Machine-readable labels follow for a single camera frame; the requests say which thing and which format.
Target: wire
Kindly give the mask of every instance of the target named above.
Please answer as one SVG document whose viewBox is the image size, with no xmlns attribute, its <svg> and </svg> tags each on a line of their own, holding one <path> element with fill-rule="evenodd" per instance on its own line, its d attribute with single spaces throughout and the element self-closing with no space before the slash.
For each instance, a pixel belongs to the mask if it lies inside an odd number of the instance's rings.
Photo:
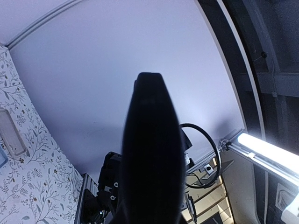
<svg viewBox="0 0 299 224">
<path fill-rule="evenodd" d="M 203 183 L 200 181 L 200 178 L 199 178 L 195 173 L 190 173 L 190 174 L 188 174 L 187 176 L 196 176 L 198 182 L 199 182 L 201 185 L 203 185 Z"/>
<path fill-rule="evenodd" d="M 218 176 L 220 175 L 221 158 L 220 158 L 219 151 L 217 150 L 217 147 L 216 147 L 213 139 L 211 138 L 211 136 L 204 129 L 202 129 L 201 127 L 198 127 L 197 125 L 194 125 L 194 124 L 188 124 L 188 123 L 181 124 L 180 127 L 181 128 L 183 128 L 183 127 L 191 127 L 191 128 L 196 129 L 200 133 L 202 133 L 206 137 L 206 139 L 210 142 L 210 144 L 211 144 L 211 146 L 212 146 L 212 148 L 213 148 L 213 150 L 215 152 L 217 169 L 216 169 L 216 173 L 215 173 L 215 176 L 213 177 L 213 179 L 209 183 L 203 184 L 202 186 L 192 186 L 192 185 L 189 185 L 189 184 L 186 183 L 186 185 L 189 188 L 193 188 L 193 189 L 209 188 L 209 187 L 211 187 L 216 182 Z"/>
</svg>

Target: floral pattern surface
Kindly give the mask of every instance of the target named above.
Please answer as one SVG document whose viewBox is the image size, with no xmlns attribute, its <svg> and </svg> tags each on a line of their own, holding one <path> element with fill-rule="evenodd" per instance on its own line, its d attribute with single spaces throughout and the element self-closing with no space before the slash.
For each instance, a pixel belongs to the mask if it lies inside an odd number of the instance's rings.
<svg viewBox="0 0 299 224">
<path fill-rule="evenodd" d="M 0 224 L 74 222 L 82 177 L 41 121 L 14 67 L 0 45 L 0 108 L 7 109 L 27 152 L 0 168 Z"/>
</svg>

